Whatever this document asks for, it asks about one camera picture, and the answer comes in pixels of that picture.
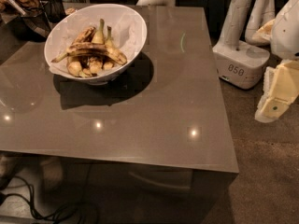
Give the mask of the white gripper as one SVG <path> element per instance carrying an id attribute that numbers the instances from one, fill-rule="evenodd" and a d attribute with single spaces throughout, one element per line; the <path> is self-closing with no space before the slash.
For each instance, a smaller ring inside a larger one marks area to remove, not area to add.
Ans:
<path id="1" fill-rule="evenodd" d="M 272 53 L 283 60 L 263 75 L 263 95 L 255 119 L 270 123 L 280 118 L 299 96 L 299 0 L 289 0 L 276 15 L 271 31 Z"/>

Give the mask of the white robot base numbered 850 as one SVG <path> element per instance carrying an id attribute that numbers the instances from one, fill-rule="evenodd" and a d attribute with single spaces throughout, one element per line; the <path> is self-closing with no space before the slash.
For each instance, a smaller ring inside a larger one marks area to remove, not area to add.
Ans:
<path id="1" fill-rule="evenodd" d="M 231 0 L 221 35 L 213 47 L 219 78 L 244 90 L 254 87 L 270 53 L 265 38 L 253 38 L 275 18 L 275 0 Z"/>

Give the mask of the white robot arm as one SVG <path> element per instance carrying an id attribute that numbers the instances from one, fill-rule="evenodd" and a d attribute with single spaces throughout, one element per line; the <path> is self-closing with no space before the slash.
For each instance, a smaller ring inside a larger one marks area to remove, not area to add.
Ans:
<path id="1" fill-rule="evenodd" d="M 276 17 L 254 35 L 266 40 L 271 52 L 281 58 L 275 68 L 267 67 L 255 119 L 268 123 L 277 120 L 299 96 L 299 0 L 289 0 Z"/>

